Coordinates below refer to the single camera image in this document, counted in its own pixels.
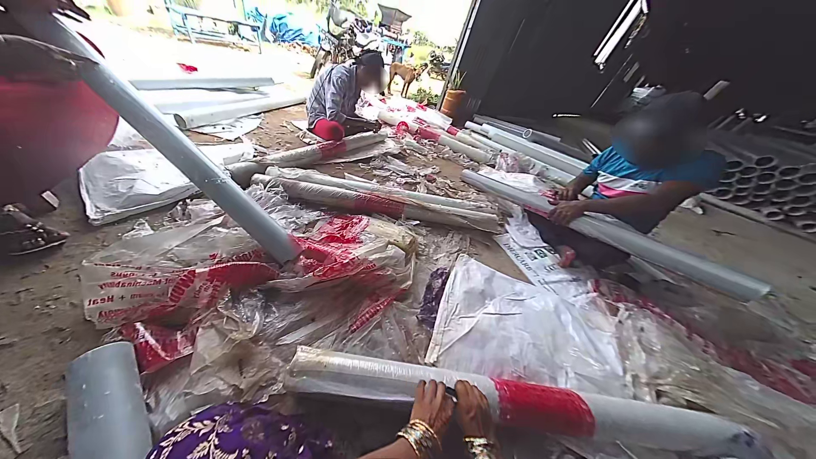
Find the dog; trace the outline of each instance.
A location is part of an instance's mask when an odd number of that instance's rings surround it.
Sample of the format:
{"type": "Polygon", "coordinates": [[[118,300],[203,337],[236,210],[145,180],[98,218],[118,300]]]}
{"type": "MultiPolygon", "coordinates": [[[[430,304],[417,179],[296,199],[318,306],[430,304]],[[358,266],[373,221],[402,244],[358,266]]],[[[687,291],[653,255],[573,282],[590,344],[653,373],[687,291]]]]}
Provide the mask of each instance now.
{"type": "Polygon", "coordinates": [[[399,62],[394,62],[391,64],[391,75],[388,79],[388,94],[391,95],[391,83],[394,81],[394,76],[399,75],[402,77],[402,92],[401,96],[407,98],[408,97],[408,87],[410,84],[414,82],[415,79],[419,78],[420,75],[428,68],[428,63],[425,62],[418,67],[411,67],[410,65],[401,64],[399,62]]]}

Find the gold bangle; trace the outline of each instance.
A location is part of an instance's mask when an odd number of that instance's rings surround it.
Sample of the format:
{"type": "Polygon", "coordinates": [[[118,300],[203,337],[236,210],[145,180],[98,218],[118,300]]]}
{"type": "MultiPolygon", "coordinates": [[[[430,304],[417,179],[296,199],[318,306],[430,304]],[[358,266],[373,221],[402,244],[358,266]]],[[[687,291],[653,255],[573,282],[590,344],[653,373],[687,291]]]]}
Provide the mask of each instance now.
{"type": "Polygon", "coordinates": [[[495,459],[495,443],[485,437],[465,437],[464,442],[473,459],[495,459]]]}
{"type": "Polygon", "coordinates": [[[408,440],[418,459],[429,459],[433,453],[434,439],[430,434],[410,424],[397,433],[397,437],[408,440]]]}
{"type": "Polygon", "coordinates": [[[426,435],[430,435],[433,437],[433,440],[436,442],[437,447],[439,449],[442,448],[442,443],[439,441],[439,437],[437,437],[437,433],[433,431],[431,426],[428,425],[427,422],[422,421],[420,419],[411,419],[408,422],[408,425],[414,427],[417,430],[422,430],[426,435]]]}

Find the sandal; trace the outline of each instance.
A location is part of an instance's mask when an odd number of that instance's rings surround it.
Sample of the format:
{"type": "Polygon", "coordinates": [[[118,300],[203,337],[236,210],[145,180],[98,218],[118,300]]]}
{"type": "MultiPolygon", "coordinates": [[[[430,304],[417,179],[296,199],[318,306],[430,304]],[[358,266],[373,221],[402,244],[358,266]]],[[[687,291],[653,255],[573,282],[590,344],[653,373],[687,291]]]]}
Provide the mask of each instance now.
{"type": "Polygon", "coordinates": [[[0,254],[23,255],[65,243],[69,234],[49,228],[14,206],[0,212],[0,254]]]}

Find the person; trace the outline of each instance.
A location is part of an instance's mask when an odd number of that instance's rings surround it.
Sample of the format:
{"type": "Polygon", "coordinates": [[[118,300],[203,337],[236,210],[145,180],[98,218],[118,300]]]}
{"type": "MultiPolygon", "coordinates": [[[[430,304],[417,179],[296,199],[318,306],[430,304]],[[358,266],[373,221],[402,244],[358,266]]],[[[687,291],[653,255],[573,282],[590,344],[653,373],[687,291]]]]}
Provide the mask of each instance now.
{"type": "Polygon", "coordinates": [[[10,13],[66,13],[87,18],[73,0],[0,0],[0,255],[22,255],[63,244],[19,203],[37,203],[113,137],[117,113],[81,79],[93,61],[39,42],[10,13]]]}
{"type": "MultiPolygon", "coordinates": [[[[420,381],[408,424],[389,445],[360,459],[429,459],[441,451],[439,440],[454,416],[473,459],[499,459],[490,407],[485,395],[466,381],[456,382],[456,399],[443,383],[420,381]]],[[[199,412],[162,436],[145,459],[241,457],[296,459],[333,457],[328,433],[299,417],[262,404],[223,403],[199,412]]]]}
{"type": "Polygon", "coordinates": [[[669,94],[621,120],[612,146],[560,190],[549,221],[530,218],[544,240],[572,247],[598,268],[614,265],[628,255],[565,226],[596,212],[648,234],[680,203],[717,187],[725,158],[704,149],[704,101],[696,92],[669,94]],[[592,198],[579,199],[593,183],[592,198]]]}
{"type": "Polygon", "coordinates": [[[378,51],[365,50],[352,61],[323,70],[306,99],[309,131],[323,140],[378,131],[379,123],[361,118],[355,108],[360,90],[382,92],[384,66],[378,51]]]}

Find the potted plant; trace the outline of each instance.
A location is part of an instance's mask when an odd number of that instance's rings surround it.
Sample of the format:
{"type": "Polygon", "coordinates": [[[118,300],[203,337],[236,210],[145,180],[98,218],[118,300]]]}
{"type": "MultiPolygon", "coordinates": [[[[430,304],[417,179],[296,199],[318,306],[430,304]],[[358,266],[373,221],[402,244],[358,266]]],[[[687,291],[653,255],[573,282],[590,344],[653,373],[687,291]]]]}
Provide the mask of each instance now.
{"type": "Polygon", "coordinates": [[[465,90],[461,89],[462,80],[466,74],[467,72],[461,74],[457,70],[453,78],[450,79],[450,85],[445,92],[445,99],[442,101],[441,111],[445,116],[453,118],[456,111],[459,110],[459,106],[462,104],[462,100],[464,100],[464,95],[467,94],[465,90]]]}

